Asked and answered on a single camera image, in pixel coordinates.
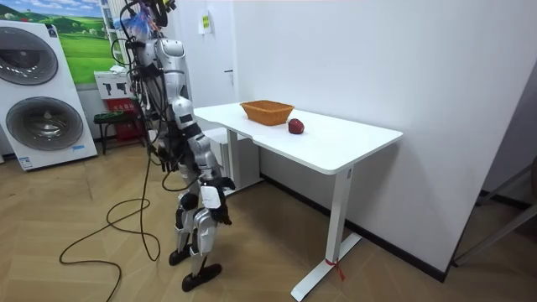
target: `robot leg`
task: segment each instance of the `robot leg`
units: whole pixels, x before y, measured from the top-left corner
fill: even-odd
[[[201,208],[194,216],[194,231],[190,247],[192,273],[183,279],[182,289],[185,292],[211,281],[222,271],[222,266],[217,263],[205,266],[207,255],[211,252],[212,243],[215,240],[216,224],[208,209]]]
[[[188,169],[187,165],[180,164],[179,170],[185,183],[196,180],[196,174]],[[169,265],[177,265],[190,257],[190,245],[187,244],[190,234],[194,230],[194,214],[198,207],[200,186],[195,182],[188,193],[179,195],[177,211],[175,212],[175,233],[177,234],[177,248],[169,255]]]

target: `humanoid robot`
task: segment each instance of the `humanoid robot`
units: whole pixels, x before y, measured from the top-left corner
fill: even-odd
[[[192,257],[192,272],[182,283],[182,289],[190,291],[222,271],[220,264],[205,264],[217,225],[232,224],[227,214],[224,189],[235,189],[235,185],[231,179],[222,177],[209,138],[196,123],[194,107],[188,98],[188,70],[183,44],[165,38],[159,31],[167,24],[166,12],[174,9],[175,5],[173,2],[164,4],[162,0],[139,0],[127,4],[122,13],[128,10],[134,17],[130,9],[134,4],[141,7],[142,13],[145,9],[144,16],[149,17],[150,38],[129,37],[128,32],[132,33],[132,29],[126,29],[123,24],[122,28],[128,37],[126,46],[134,56],[132,64],[129,64],[134,90],[149,99],[150,113],[146,113],[145,118],[153,119],[154,124],[158,121],[160,125],[156,138],[159,146],[153,151],[160,158],[164,170],[179,170],[185,183],[191,184],[188,191],[178,198],[174,228],[177,247],[169,256],[170,265]],[[198,207],[200,194],[205,207]]]

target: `red apple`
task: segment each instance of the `red apple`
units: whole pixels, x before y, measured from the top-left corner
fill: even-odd
[[[293,118],[289,121],[289,132],[293,134],[301,134],[304,132],[304,124],[298,118]]]

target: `white washing machine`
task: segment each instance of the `white washing machine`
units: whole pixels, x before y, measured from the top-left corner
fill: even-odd
[[[55,28],[0,20],[0,123],[25,170],[97,154]]]

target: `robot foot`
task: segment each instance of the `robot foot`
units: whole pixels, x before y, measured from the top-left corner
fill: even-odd
[[[177,252],[177,250],[174,250],[169,255],[168,263],[171,266],[175,266],[183,262],[183,260],[187,259],[188,257],[190,257],[190,244],[185,245],[185,248],[183,248],[183,250],[180,252]]]
[[[222,272],[222,266],[218,263],[209,265],[208,267],[204,267],[201,269],[200,273],[198,273],[197,276],[192,277],[192,274],[188,274],[183,279],[183,291],[189,292],[199,285],[202,285],[206,282],[209,282],[213,280],[216,276],[218,276]]]

